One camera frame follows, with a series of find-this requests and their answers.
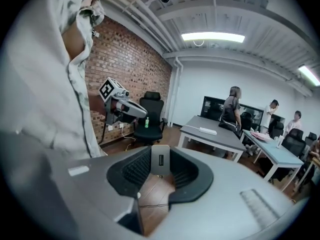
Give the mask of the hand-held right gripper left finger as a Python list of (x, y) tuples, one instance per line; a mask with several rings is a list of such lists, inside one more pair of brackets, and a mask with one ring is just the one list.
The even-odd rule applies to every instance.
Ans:
[(47, 234), (58, 240), (141, 240), (119, 221), (137, 213), (137, 200), (120, 196), (107, 181), (100, 160), (88, 171), (70, 174), (80, 161), (67, 163), (54, 150), (19, 134), (0, 135), (0, 165), (14, 198)]

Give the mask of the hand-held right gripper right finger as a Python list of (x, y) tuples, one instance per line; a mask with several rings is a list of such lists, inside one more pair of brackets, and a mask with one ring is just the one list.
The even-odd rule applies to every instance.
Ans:
[(151, 240), (276, 240), (304, 208), (238, 162), (175, 150), (207, 165), (213, 181), (197, 200), (173, 204)]

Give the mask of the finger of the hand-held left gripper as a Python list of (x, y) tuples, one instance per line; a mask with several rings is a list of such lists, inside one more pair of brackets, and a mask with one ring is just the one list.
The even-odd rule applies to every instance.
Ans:
[(148, 114), (145, 108), (143, 108), (142, 106), (140, 106), (135, 102), (126, 103), (125, 106), (128, 107), (128, 110), (126, 113), (134, 118), (143, 119)]

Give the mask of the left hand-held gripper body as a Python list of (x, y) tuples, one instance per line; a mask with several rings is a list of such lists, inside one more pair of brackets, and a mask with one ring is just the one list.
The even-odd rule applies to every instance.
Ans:
[(113, 78), (108, 77), (98, 91), (105, 110), (105, 123), (132, 123), (136, 117), (129, 113), (129, 92)]

